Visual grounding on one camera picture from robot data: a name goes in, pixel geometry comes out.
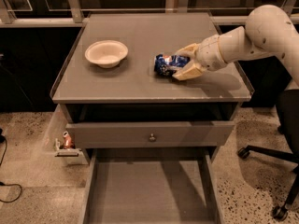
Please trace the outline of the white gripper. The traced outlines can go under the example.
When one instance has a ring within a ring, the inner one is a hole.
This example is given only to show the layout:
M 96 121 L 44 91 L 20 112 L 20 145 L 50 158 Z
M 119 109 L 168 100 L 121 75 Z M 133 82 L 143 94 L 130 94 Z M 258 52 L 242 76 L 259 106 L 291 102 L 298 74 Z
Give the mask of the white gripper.
M 219 35 L 204 39 L 199 45 L 192 43 L 175 52 L 178 56 L 196 58 L 197 62 L 190 61 L 183 68 L 177 70 L 173 78 L 179 81 L 200 77 L 206 71 L 217 71 L 227 66 L 221 57 Z

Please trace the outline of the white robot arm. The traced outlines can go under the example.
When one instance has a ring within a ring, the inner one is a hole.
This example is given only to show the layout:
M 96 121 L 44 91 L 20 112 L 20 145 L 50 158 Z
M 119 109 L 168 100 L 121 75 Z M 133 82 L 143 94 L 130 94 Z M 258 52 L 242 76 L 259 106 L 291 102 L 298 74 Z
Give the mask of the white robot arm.
M 190 44 L 177 55 L 190 59 L 173 75 L 177 80 L 200 77 L 206 70 L 217 71 L 236 61 L 275 56 L 299 85 L 299 34 L 289 16 L 272 5 L 255 8 L 244 26 Z

